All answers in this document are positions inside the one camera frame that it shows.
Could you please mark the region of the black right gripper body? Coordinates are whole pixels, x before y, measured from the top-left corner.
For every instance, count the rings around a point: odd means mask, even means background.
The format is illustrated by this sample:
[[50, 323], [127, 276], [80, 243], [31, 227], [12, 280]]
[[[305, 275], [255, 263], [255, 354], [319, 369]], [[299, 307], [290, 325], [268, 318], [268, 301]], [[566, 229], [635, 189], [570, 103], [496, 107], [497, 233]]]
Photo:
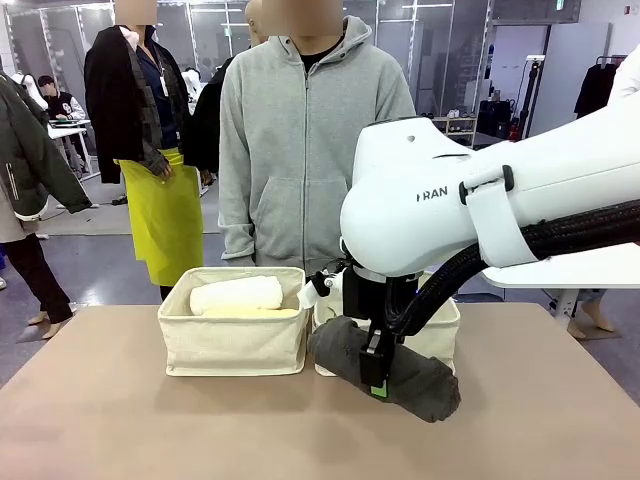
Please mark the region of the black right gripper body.
[[390, 332], [387, 305], [393, 281], [356, 266], [349, 266], [343, 271], [342, 281], [343, 314]]

